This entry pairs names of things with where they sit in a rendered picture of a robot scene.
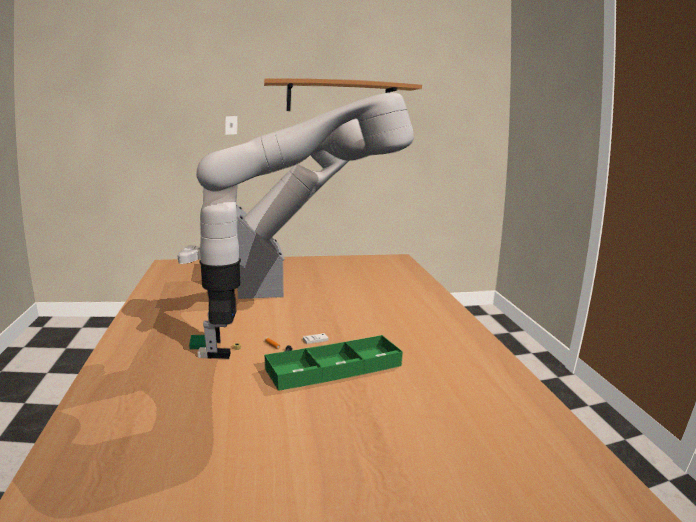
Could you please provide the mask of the green three-compartment bin rack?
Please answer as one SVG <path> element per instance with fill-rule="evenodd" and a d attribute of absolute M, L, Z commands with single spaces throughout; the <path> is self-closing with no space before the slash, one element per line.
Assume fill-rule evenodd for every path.
<path fill-rule="evenodd" d="M 402 356 L 402 350 L 379 335 L 266 354 L 265 370 L 280 391 L 399 367 Z"/>

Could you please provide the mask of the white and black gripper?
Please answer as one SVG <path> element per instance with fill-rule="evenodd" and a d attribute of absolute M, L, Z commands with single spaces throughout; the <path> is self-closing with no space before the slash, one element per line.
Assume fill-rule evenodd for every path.
<path fill-rule="evenodd" d="M 232 324 L 236 314 L 234 290 L 240 286 L 241 262 L 237 234 L 227 238 L 201 236 L 200 246 L 188 245 L 178 253 L 179 264 L 199 259 L 202 287 L 209 297 L 208 321 L 203 322 L 206 352 L 217 352 L 220 327 Z"/>

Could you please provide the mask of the white domino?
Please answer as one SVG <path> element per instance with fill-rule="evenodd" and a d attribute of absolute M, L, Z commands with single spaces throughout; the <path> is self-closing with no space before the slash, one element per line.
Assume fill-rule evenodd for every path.
<path fill-rule="evenodd" d="M 325 333 L 322 333 L 322 334 L 316 334 L 316 335 L 303 336 L 303 340 L 305 341 L 306 344 L 311 344 L 311 343 L 329 341 L 329 338 L 326 336 Z"/>

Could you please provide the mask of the green rectangular block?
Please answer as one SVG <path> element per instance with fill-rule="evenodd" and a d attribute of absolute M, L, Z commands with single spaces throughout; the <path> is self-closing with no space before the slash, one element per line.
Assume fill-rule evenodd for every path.
<path fill-rule="evenodd" d="M 205 336 L 191 335 L 189 349 L 199 349 L 200 347 L 206 347 Z"/>

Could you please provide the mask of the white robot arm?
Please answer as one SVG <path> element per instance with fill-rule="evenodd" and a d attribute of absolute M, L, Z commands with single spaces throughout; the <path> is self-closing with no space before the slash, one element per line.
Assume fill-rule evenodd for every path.
<path fill-rule="evenodd" d="M 196 172 L 203 187 L 201 236 L 235 236 L 237 184 L 293 166 L 244 217 L 269 241 L 349 161 L 403 150 L 413 139 L 403 97 L 384 93 L 210 153 L 199 162 Z M 297 165 L 309 156 L 323 169 L 312 171 Z"/>

